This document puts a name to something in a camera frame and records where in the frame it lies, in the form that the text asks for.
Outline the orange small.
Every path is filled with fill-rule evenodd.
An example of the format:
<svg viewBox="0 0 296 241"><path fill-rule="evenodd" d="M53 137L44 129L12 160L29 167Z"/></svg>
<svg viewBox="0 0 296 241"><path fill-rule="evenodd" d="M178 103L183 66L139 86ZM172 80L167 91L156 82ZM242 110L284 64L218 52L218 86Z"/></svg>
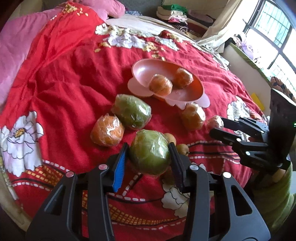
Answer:
<svg viewBox="0 0 296 241"><path fill-rule="evenodd" d="M207 129L213 129L213 128L219 128L219 129L223 129L224 128L224 122L222 120L222 117L215 115L211 118L209 118L206 121L206 128Z"/></svg>

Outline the orange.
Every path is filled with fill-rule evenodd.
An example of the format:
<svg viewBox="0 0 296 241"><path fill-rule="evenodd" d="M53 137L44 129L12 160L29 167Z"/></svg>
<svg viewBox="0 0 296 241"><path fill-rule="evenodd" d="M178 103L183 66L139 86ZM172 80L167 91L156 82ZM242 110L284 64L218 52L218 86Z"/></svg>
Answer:
<svg viewBox="0 0 296 241"><path fill-rule="evenodd" d="M188 131L200 130L206 120L206 114L196 103L188 103L183 111L180 113L180 117L184 127Z"/></svg>
<svg viewBox="0 0 296 241"><path fill-rule="evenodd" d="M174 87L183 89L194 81L193 75L184 68L178 68L172 80Z"/></svg>
<svg viewBox="0 0 296 241"><path fill-rule="evenodd" d="M169 95L172 88L172 82L161 74L155 74L149 82L149 90L160 96Z"/></svg>
<svg viewBox="0 0 296 241"><path fill-rule="evenodd" d="M117 116L102 115L93 126L90 138L100 146L111 147L118 145L123 139L125 127Z"/></svg>

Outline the small brown longan fruit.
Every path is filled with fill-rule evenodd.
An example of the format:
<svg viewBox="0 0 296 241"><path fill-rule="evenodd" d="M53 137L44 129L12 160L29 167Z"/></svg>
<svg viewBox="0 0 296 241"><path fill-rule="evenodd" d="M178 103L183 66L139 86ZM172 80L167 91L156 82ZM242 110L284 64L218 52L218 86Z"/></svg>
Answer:
<svg viewBox="0 0 296 241"><path fill-rule="evenodd" d="M179 154L188 156L189 155L189 147L186 144L178 144L176 145L176 149Z"/></svg>
<svg viewBox="0 0 296 241"><path fill-rule="evenodd" d="M164 137L168 143L174 143L174 145L177 144L176 138L171 133L164 133Z"/></svg>

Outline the green fruit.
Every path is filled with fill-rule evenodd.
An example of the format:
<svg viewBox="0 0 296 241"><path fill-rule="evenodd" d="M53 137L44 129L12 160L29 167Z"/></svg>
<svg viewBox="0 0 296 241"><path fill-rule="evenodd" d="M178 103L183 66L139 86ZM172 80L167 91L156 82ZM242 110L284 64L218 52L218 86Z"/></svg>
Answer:
<svg viewBox="0 0 296 241"><path fill-rule="evenodd" d="M138 172L158 176L171 163L168 141L158 131L140 130L130 145L130 160Z"/></svg>
<svg viewBox="0 0 296 241"><path fill-rule="evenodd" d="M111 108L122 124L133 130L141 130L151 120L152 108L143 100L127 94L118 94Z"/></svg>

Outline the yellow paper card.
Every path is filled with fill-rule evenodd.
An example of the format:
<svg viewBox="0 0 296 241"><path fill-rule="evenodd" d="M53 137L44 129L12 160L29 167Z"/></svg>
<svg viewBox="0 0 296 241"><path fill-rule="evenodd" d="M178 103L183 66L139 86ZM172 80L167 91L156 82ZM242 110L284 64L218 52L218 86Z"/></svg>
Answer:
<svg viewBox="0 0 296 241"><path fill-rule="evenodd" d="M260 108L260 110L261 111L264 111L265 110L265 106L260 101L260 99L258 98L258 96L255 93L252 93L250 96L251 96L253 102L256 103L256 105Z"/></svg>

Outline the wrapped orange in bowl back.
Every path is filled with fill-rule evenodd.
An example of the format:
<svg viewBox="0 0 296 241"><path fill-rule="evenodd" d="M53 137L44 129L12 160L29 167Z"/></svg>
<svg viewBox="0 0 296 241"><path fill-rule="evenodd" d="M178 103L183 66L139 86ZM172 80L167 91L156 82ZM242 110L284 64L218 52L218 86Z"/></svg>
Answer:
<svg viewBox="0 0 296 241"><path fill-rule="evenodd" d="M194 81L193 75L184 68L178 68L172 80L174 87L183 89Z"/></svg>

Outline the wrapped orange in bowl front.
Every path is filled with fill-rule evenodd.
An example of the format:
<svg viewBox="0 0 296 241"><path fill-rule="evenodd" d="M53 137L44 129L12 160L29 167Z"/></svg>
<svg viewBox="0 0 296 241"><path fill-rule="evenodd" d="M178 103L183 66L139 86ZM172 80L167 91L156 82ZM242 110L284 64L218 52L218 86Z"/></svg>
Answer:
<svg viewBox="0 0 296 241"><path fill-rule="evenodd" d="M160 96L169 95L172 88L172 82L161 74L155 74L149 82L149 90Z"/></svg>

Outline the cream curtain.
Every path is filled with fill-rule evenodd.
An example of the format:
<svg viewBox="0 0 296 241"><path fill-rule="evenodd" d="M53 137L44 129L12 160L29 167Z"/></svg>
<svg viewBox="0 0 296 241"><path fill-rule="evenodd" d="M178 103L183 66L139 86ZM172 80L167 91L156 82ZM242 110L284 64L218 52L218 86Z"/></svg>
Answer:
<svg viewBox="0 0 296 241"><path fill-rule="evenodd" d="M203 37L197 42L198 45L207 45L218 49L235 33L241 32L244 20L247 22L258 1L228 1L222 13L208 28Z"/></svg>

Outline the window with grille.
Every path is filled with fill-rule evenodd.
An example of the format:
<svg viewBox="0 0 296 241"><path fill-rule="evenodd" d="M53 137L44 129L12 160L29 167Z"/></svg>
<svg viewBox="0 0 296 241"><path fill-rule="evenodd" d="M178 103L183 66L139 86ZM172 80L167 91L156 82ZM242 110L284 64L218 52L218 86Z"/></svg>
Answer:
<svg viewBox="0 0 296 241"><path fill-rule="evenodd" d="M287 15L274 1L257 1L252 15L243 21L255 65L295 91L295 28Z"/></svg>

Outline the pink flower-shaped fruit bowl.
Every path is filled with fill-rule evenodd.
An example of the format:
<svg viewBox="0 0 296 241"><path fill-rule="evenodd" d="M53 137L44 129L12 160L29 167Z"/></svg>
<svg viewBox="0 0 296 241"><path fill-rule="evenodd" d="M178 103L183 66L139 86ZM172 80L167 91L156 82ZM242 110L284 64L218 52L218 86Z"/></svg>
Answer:
<svg viewBox="0 0 296 241"><path fill-rule="evenodd" d="M154 96L179 109L185 109L189 103L202 108L210 106L210 99L199 78L171 62L156 59L137 61L132 66L132 78L127 86L135 96Z"/></svg>

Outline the stack of folded clothes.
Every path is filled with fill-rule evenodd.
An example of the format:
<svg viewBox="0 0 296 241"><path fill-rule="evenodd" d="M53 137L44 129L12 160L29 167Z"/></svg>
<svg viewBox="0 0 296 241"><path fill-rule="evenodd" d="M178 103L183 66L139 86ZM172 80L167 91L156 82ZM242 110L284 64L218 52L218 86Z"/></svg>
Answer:
<svg viewBox="0 0 296 241"><path fill-rule="evenodd" d="M161 21L193 38L203 37L216 20L178 4L158 6L156 15Z"/></svg>

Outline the red floral bed quilt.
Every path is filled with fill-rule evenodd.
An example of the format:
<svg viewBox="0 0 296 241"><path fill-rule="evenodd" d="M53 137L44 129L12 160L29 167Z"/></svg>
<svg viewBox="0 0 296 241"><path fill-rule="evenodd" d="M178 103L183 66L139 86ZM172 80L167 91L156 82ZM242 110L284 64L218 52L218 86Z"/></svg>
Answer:
<svg viewBox="0 0 296 241"><path fill-rule="evenodd" d="M132 142L136 131L128 128L114 147L94 144L90 134L99 117L111 115L116 96L129 94L138 60L169 61L196 75L210 99L207 118L263 115L239 78L197 45L165 30L106 25L93 9L66 4L33 40L1 113L1 205L21 229L67 171L88 172ZM205 126L188 132L176 106L154 97L144 101L152 108L146 130L171 133L189 144L192 162L247 184L252 170ZM108 198L116 240L166 240L183 232L189 194L136 172L129 162L121 188Z"/></svg>

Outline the beige bed sheet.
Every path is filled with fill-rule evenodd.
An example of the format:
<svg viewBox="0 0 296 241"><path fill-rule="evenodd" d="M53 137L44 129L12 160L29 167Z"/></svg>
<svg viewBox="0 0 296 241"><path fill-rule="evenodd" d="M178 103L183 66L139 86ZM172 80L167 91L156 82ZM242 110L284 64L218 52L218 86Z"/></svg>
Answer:
<svg viewBox="0 0 296 241"><path fill-rule="evenodd" d="M130 28L149 32L158 35L161 31L166 30L176 35L178 38L190 42L198 42L199 38L191 33L186 34L175 29L171 25L149 16L135 16L124 14L121 18L108 18L105 21L108 25L116 25L122 28Z"/></svg>

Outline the pink blanket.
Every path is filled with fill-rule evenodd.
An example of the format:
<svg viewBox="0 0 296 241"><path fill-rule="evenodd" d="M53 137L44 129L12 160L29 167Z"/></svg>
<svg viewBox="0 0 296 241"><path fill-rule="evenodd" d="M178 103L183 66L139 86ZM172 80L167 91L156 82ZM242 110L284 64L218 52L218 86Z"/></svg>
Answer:
<svg viewBox="0 0 296 241"><path fill-rule="evenodd" d="M37 33L68 1L49 1L51 9L8 20L1 30L1 109L3 109L16 74L26 59ZM108 16L120 18L125 6L119 1L69 1L92 8L102 20Z"/></svg>

